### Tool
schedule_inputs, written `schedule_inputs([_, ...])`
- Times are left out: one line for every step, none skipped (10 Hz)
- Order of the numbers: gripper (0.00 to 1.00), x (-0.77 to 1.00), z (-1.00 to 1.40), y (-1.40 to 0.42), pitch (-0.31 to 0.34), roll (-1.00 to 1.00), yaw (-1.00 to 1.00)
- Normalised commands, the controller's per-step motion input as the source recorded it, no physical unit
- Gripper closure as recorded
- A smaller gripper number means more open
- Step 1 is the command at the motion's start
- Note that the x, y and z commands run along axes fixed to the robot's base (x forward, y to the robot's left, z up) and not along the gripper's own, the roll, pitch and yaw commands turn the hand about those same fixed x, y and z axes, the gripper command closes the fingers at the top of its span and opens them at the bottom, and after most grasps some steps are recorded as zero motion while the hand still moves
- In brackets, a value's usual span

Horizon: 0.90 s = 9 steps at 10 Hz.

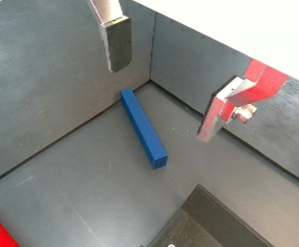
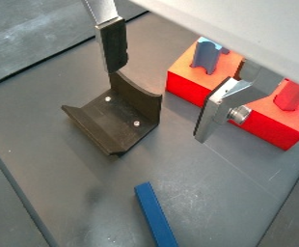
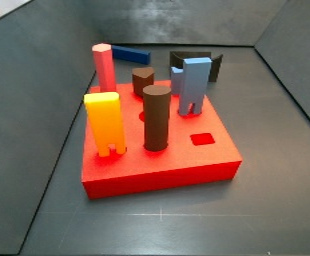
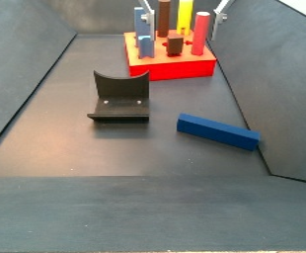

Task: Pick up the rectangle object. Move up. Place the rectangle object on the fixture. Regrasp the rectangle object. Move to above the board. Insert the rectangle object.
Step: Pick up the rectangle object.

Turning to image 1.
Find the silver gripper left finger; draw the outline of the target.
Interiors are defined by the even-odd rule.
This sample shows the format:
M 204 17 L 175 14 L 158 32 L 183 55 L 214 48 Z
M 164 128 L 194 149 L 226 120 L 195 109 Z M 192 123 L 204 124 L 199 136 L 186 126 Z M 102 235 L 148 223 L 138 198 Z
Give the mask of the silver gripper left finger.
M 131 63 L 131 19 L 119 0 L 88 0 L 104 43 L 108 70 L 115 73 Z

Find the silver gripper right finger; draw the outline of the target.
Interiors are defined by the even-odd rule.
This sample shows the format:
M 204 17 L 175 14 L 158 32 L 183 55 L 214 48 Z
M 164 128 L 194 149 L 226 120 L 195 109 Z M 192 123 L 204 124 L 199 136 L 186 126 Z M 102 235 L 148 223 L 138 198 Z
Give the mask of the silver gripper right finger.
M 251 59 L 243 77 L 234 76 L 212 94 L 198 133 L 200 140 L 207 142 L 232 119 L 247 123 L 256 112 L 252 103 L 275 96 L 287 78 L 287 74 Z

